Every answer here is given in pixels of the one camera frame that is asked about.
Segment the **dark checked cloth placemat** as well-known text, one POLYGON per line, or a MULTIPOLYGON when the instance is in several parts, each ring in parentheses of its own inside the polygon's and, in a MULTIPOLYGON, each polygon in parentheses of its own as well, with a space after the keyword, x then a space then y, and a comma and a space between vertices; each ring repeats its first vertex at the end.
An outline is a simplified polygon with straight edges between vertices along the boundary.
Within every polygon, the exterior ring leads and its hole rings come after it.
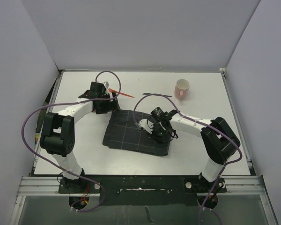
POLYGON ((168 155, 169 143, 157 143, 137 129, 131 110, 113 111, 102 144, 110 149, 128 150, 153 156, 168 155))

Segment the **pink white mug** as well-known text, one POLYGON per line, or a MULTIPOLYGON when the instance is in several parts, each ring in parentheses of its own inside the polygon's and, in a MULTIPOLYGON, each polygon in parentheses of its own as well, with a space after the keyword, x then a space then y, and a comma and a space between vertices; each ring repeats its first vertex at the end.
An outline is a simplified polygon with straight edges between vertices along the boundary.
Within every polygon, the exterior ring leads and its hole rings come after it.
POLYGON ((186 79, 179 79, 175 85, 175 97, 179 100, 185 98, 188 94, 188 90, 190 88, 190 84, 186 79))

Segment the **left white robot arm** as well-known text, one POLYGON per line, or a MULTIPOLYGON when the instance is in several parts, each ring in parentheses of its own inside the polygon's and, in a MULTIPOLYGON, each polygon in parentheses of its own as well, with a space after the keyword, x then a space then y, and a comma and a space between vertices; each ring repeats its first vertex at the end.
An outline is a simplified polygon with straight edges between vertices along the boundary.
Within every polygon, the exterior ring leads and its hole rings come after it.
POLYGON ((91 112, 105 114, 120 109, 117 94, 109 86, 108 82, 91 82, 90 89, 78 97, 77 104, 56 113, 48 112, 44 117, 40 146, 65 169, 63 178, 70 181, 69 187, 77 193, 85 189, 86 181, 80 177, 84 170, 73 153, 75 124, 91 112))

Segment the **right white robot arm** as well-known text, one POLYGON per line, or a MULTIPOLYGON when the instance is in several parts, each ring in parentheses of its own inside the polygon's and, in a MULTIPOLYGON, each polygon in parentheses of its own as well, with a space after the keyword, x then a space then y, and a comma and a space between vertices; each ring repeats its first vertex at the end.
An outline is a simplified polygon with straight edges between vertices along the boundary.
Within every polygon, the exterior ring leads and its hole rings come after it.
POLYGON ((168 143, 172 138, 175 139, 177 131, 201 138, 209 159, 201 172, 199 186, 206 192, 216 186, 216 178, 240 147, 239 139, 222 117, 205 120, 177 110, 164 112, 157 107, 150 113, 149 118, 140 120, 138 125, 158 143, 168 143))

